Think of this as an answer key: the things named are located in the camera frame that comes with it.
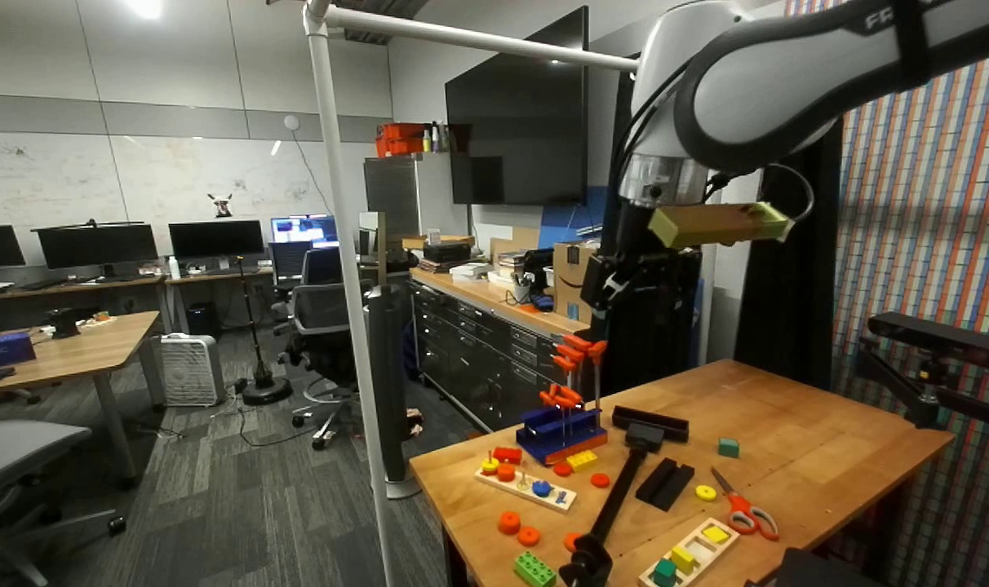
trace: black chair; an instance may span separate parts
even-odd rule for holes
[[[305,409],[294,426],[317,425],[313,449],[323,449],[342,426],[357,422],[357,365],[348,338],[348,309],[340,276],[340,247],[313,247],[305,255],[299,285],[292,290],[294,365],[321,377],[305,387]]]
[[[113,508],[39,524],[43,519],[43,469],[61,461],[75,444],[88,442],[88,426],[64,426],[50,422],[0,422],[0,559],[9,560],[28,585],[50,580],[28,560],[26,546],[71,530],[123,533]]]

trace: ceiling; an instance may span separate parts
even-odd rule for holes
[[[406,15],[406,19],[418,15],[418,11],[424,3],[428,0],[337,0],[337,6],[347,6],[347,11],[390,12],[390,15]],[[357,31],[348,31],[347,40],[390,46],[390,37],[379,37],[379,32],[357,32]]]

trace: floor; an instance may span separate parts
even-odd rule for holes
[[[262,337],[269,357],[284,343]],[[218,338],[225,382],[250,371],[256,352],[244,332]],[[118,489],[98,400],[88,385],[64,382],[39,405],[0,400],[0,419],[52,419],[96,426],[52,486],[64,496],[64,514],[120,508],[127,533],[118,537],[71,536],[35,550],[39,569],[58,587],[368,587],[386,585],[367,469],[361,432],[309,449],[309,432],[292,425],[299,395],[244,409],[237,395],[212,411],[152,411],[139,370],[113,377],[137,462],[146,473],[137,489]],[[407,405],[422,409],[424,434],[406,442],[406,452],[439,449],[473,437],[439,393],[407,385]],[[390,546],[395,585],[439,587],[441,533],[424,496],[390,502]],[[0,569],[0,587],[19,580]]]

